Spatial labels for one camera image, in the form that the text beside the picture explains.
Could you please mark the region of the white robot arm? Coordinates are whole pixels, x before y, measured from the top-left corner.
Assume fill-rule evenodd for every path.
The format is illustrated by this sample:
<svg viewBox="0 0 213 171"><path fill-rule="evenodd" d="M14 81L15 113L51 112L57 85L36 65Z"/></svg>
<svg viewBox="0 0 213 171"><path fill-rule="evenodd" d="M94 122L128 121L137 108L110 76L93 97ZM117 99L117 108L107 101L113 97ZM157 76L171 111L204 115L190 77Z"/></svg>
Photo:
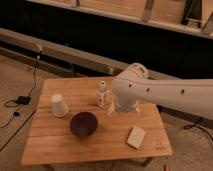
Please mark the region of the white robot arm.
<svg viewBox="0 0 213 171"><path fill-rule="evenodd" d="M147 101L213 120L213 79L152 80L142 64L133 63L111 86L118 110L131 111Z"/></svg>

